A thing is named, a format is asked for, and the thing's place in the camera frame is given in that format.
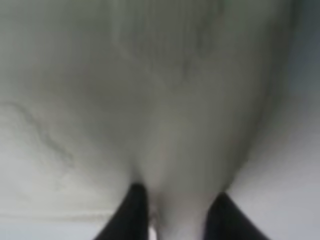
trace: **black object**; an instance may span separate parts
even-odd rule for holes
[[[238,209],[226,193],[210,207],[204,240],[268,240]]]
[[[148,197],[133,184],[122,204],[95,240],[148,240]]]

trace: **white surface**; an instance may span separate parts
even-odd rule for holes
[[[92,240],[100,226],[83,223],[1,223],[3,240]]]
[[[103,223],[142,179],[163,239],[202,234],[287,1],[131,2],[0,1],[0,218]]]
[[[282,102],[228,191],[271,240],[320,237],[320,4],[303,6]]]

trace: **black shape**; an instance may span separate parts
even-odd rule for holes
[[[148,240],[148,197],[133,184],[122,204],[95,240]]]
[[[238,209],[226,193],[211,205],[204,240],[268,240]]]

